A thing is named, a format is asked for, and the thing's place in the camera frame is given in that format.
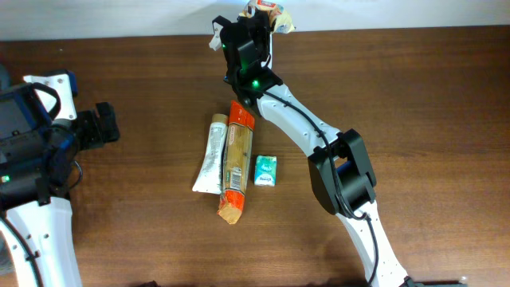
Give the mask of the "white barcode scanner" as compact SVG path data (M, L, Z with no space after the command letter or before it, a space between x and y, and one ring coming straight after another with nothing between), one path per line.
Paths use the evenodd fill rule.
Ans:
M268 57L265 61L265 66L269 69L273 67L273 36L272 34L268 37Z

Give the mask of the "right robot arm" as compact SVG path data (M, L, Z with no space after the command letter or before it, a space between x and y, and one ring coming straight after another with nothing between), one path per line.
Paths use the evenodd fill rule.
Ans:
M270 68L269 16L258 10L235 22L212 21L212 49L222 49L228 83L240 103L275 124L307 156L312 191L320 205L345 226L361 258L367 285L412 286L379 218L377 183L362 136L342 132L304 107Z

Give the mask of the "teal tissue pack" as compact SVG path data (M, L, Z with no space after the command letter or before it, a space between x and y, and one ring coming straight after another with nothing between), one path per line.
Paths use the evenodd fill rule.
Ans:
M254 184L256 186L274 187L277 180L276 156L259 155L256 159Z

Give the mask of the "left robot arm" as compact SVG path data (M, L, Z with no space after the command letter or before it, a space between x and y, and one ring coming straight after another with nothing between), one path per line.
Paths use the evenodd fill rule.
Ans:
M69 183L75 157L120 137L108 102L58 118L58 92L41 83L1 93L1 233L20 286L80 286Z

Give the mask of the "orange spaghetti packet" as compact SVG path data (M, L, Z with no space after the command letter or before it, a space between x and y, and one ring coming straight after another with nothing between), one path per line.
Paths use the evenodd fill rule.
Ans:
M255 121L235 100L231 101L229 114L222 161L222 192L217 214L233 225L244 210Z

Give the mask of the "yellow snack bag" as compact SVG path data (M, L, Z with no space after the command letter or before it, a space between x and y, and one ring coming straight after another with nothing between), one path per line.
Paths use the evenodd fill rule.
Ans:
M292 23L290 13L280 4L265 0L249 0L240 16L252 18L257 12L262 12L269 18L271 33L291 33L296 27Z

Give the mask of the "white cream tube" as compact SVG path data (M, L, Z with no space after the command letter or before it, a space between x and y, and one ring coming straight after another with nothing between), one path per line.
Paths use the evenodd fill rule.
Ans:
M209 128L206 152L192 191L219 195L222 192L222 153L229 117L214 114Z

